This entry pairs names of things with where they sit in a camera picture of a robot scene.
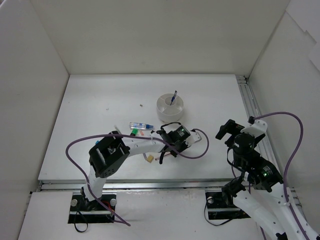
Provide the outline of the tan eraser block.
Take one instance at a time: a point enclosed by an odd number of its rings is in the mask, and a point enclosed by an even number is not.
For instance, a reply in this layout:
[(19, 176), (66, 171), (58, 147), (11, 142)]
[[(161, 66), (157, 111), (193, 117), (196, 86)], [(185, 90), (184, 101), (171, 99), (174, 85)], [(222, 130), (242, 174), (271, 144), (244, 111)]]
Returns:
[(146, 159), (149, 163), (151, 163), (154, 160), (154, 157), (152, 155), (149, 155)]

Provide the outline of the clear blue-capped glue bottle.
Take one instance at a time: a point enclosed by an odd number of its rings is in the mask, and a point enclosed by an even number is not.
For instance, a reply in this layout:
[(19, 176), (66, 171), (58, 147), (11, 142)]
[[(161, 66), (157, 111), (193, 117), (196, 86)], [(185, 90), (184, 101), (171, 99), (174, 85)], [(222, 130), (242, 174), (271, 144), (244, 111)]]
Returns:
[(141, 122), (130, 122), (129, 123), (130, 129), (138, 129), (138, 130), (146, 130), (150, 131), (154, 129), (153, 125), (146, 124), (146, 123), (141, 123)]

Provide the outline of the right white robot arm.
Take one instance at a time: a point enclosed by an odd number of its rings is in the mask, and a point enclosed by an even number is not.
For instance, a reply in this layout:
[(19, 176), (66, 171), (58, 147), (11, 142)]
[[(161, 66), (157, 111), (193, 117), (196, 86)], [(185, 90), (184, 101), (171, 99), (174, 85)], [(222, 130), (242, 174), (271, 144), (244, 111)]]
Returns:
[(244, 211), (273, 240), (318, 240), (320, 235), (295, 205), (276, 166), (255, 150), (267, 127), (265, 121), (254, 119), (249, 126), (232, 119), (220, 126), (215, 137), (221, 140), (230, 134), (225, 141), (233, 156), (229, 164), (241, 173), (222, 187), (221, 200)]

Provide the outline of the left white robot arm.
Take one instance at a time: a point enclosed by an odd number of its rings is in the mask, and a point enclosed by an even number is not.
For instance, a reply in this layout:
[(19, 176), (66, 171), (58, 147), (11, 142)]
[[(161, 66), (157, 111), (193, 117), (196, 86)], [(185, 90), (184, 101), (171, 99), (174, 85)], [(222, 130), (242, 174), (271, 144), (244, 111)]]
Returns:
[(160, 130), (152, 130), (146, 137), (147, 139), (108, 136), (89, 150), (90, 187), (83, 187), (84, 196), (81, 201), (87, 209), (94, 210), (99, 206), (106, 179), (115, 174), (128, 157), (146, 153), (164, 155), (167, 152), (177, 156), (177, 153), (156, 138), (167, 142), (179, 153), (202, 140), (197, 132), (189, 131), (183, 125), (170, 132), (161, 127)]

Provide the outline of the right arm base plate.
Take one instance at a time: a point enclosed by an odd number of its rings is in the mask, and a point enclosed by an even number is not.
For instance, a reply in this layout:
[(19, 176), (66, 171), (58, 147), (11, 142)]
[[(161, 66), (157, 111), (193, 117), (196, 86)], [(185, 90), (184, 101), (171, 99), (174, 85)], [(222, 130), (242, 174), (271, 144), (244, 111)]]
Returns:
[(250, 218), (244, 211), (233, 203), (226, 203), (221, 191), (207, 191), (205, 193), (204, 216), (207, 220), (227, 221)]

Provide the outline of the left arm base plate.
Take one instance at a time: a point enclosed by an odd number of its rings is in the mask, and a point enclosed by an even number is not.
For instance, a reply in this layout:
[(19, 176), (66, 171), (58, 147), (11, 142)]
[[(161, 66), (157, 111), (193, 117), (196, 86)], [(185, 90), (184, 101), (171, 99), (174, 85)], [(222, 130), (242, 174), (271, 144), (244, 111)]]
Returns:
[(104, 224), (112, 223), (114, 219), (114, 215), (96, 200), (89, 203), (80, 193), (72, 195), (68, 224)]

